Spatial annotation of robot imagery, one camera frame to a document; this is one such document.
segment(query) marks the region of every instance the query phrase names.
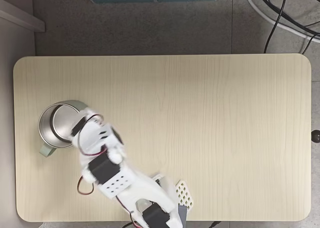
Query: light wood tabletop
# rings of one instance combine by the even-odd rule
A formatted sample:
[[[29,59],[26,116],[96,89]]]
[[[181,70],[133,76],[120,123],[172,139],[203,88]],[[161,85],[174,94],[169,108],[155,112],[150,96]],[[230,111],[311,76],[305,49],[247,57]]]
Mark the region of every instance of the light wood tabletop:
[[[187,181],[188,220],[295,221],[310,211],[311,66],[302,55],[27,57],[13,77],[24,220],[129,219],[98,190],[77,193],[75,148],[39,154],[42,111],[70,99],[103,114],[137,169]]]

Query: robotic arm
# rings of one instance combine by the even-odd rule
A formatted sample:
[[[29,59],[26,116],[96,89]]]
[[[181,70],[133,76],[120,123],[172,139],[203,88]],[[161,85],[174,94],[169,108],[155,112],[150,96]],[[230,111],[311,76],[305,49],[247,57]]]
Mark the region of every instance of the robotic arm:
[[[174,184],[131,167],[120,136],[103,123],[101,115],[89,108],[80,111],[70,140],[80,151],[83,179],[108,198],[117,199],[131,219],[143,228],[183,228]]]

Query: concrete floor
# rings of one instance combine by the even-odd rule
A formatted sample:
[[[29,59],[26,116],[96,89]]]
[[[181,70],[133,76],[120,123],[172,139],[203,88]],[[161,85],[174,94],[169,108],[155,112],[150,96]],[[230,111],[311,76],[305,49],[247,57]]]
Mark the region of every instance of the concrete floor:
[[[39,56],[262,53],[272,25],[246,0],[93,5],[89,0],[33,0],[46,23],[36,34]],[[253,0],[276,17],[260,1]],[[282,0],[272,0],[280,5]],[[285,11],[303,24],[320,20],[314,0],[287,0]],[[313,27],[320,31],[320,24]],[[305,40],[277,29],[269,53],[297,53]],[[312,129],[320,129],[320,45],[305,54],[312,65]],[[123,222],[52,222],[45,228],[121,227]],[[188,222],[206,228],[211,222]],[[217,228],[313,228],[320,226],[320,145],[312,144],[312,208],[299,222],[222,222]]]

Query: green mug handle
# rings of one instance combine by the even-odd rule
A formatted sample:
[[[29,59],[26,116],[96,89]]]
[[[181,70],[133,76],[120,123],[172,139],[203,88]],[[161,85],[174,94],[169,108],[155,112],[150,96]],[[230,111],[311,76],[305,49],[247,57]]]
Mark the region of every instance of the green mug handle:
[[[44,157],[48,157],[53,154],[53,152],[56,150],[56,148],[53,148],[46,143],[44,143],[39,151],[40,154],[42,154]]]

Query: stainless steel mug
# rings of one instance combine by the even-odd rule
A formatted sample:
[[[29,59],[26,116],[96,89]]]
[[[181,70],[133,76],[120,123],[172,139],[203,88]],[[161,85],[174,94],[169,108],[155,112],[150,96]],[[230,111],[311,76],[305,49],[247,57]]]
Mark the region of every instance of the stainless steel mug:
[[[40,154],[45,157],[52,155],[56,149],[72,146],[68,135],[75,115],[87,105],[78,100],[57,102],[47,107],[39,118],[39,134],[44,141]]]

